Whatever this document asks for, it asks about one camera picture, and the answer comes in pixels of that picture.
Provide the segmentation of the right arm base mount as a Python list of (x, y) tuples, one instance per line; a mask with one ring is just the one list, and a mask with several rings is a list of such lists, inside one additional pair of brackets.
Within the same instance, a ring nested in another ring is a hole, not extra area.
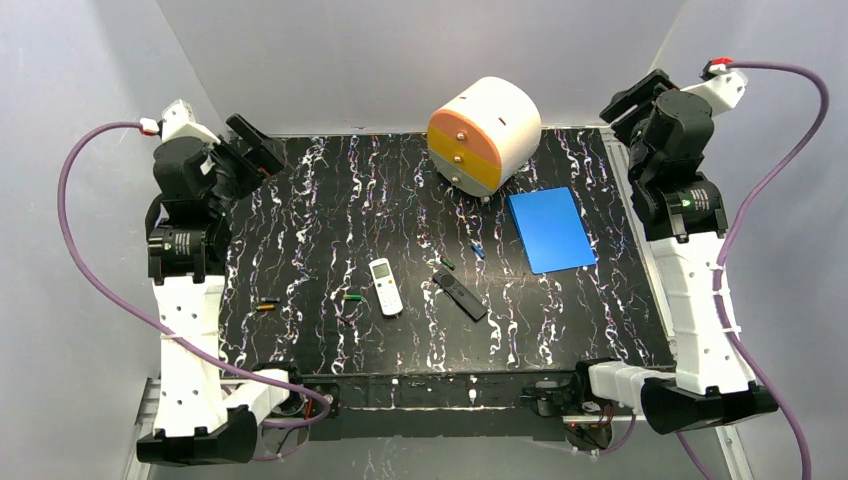
[(597, 414), (597, 419), (586, 425), (566, 423), (566, 432), (577, 441), (572, 450), (593, 458), (613, 453), (626, 444), (638, 421), (637, 413), (632, 410), (624, 435), (619, 440), (612, 441), (611, 424), (615, 418), (616, 406), (622, 403), (601, 398), (592, 392), (590, 368), (614, 364), (617, 364), (617, 361), (612, 358), (581, 360), (567, 380), (542, 380), (525, 386), (522, 388), (520, 399), (542, 418)]

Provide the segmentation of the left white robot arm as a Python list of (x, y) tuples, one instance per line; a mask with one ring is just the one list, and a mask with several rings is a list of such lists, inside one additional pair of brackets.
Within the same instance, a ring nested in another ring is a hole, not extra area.
[(161, 376), (152, 432), (136, 446), (144, 463), (207, 466), (252, 459), (258, 430), (288, 392), (248, 381), (225, 387), (210, 363), (219, 351), (228, 211), (285, 165), (278, 141), (240, 115), (235, 142), (215, 135), (177, 100), (158, 122), (153, 176), (159, 194), (145, 218), (148, 274), (160, 323)]

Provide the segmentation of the white remote control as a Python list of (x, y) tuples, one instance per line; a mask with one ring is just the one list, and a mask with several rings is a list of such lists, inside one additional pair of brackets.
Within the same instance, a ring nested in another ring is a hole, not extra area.
[(399, 315), (403, 305), (389, 261), (375, 259), (369, 263), (369, 269), (382, 314), (386, 317)]

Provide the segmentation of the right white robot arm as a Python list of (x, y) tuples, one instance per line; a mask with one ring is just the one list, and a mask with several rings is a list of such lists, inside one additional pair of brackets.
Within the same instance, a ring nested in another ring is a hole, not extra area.
[(746, 76), (725, 58), (698, 84), (678, 87), (654, 70), (601, 111), (627, 149), (631, 202), (661, 283), (676, 343), (673, 371), (613, 359), (581, 361), (567, 388), (574, 406), (621, 404), (660, 434), (717, 427), (775, 412), (733, 345), (739, 334), (728, 290), (714, 282), (729, 224), (717, 186), (700, 171), (714, 118), (741, 100)]

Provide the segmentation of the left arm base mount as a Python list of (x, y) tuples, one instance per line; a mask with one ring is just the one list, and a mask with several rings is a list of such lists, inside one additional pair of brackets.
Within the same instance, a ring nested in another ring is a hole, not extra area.
[[(341, 390), (338, 384), (308, 382), (305, 384), (305, 387), (321, 394), (325, 401), (329, 403), (330, 407), (327, 409), (328, 414), (326, 418), (332, 419), (339, 415)], [(295, 453), (309, 441), (311, 427), (292, 428), (289, 424), (314, 418), (324, 410), (320, 402), (316, 402), (314, 398), (297, 392), (290, 393), (286, 400), (271, 409), (268, 417), (260, 424), (257, 450), (252, 461), (272, 462), (283, 460)], [(282, 424), (283, 426), (273, 426), (273, 424)], [(273, 440), (275, 443), (272, 446), (268, 446), (266, 442), (267, 434), (278, 431), (282, 431), (282, 436)]]

